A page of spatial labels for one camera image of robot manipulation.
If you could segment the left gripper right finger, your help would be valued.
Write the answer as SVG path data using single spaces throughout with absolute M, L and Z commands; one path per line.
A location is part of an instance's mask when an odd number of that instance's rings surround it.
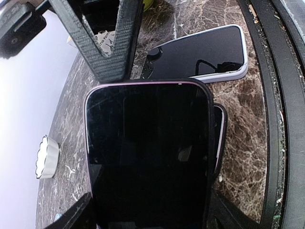
M 259 223 L 247 217 L 218 191 L 212 190 L 209 208 L 210 229 L 260 229 Z

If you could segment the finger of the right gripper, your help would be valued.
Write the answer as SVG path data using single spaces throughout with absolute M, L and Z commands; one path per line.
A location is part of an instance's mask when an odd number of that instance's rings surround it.
M 101 83 L 129 79 L 142 0 L 52 0 L 51 6 Z

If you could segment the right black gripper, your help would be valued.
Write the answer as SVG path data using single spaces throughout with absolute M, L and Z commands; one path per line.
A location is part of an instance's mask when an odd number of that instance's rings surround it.
M 46 20 L 43 17 L 46 11 L 45 0 L 37 6 L 24 0 L 0 2 L 1 58 L 16 56 L 46 27 Z

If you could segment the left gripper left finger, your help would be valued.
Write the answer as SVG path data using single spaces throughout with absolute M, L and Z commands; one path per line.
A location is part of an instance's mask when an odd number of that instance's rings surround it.
M 46 229 L 96 229 L 91 193 L 85 193 L 63 215 Z

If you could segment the purple smartphone dark screen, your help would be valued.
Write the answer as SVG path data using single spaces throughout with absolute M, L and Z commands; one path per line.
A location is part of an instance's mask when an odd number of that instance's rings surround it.
M 224 148 L 226 142 L 226 131 L 228 123 L 228 115 L 226 109 L 221 104 L 214 104 L 214 132 L 215 132 L 215 168 L 213 173 L 213 180 L 219 176 L 222 160 L 224 155 Z

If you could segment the light blue smartphone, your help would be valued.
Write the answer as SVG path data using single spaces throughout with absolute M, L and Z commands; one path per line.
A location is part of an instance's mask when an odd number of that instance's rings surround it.
M 141 78 L 194 78 L 203 83 L 239 80 L 248 72 L 245 35 L 236 24 L 165 42 L 150 50 Z

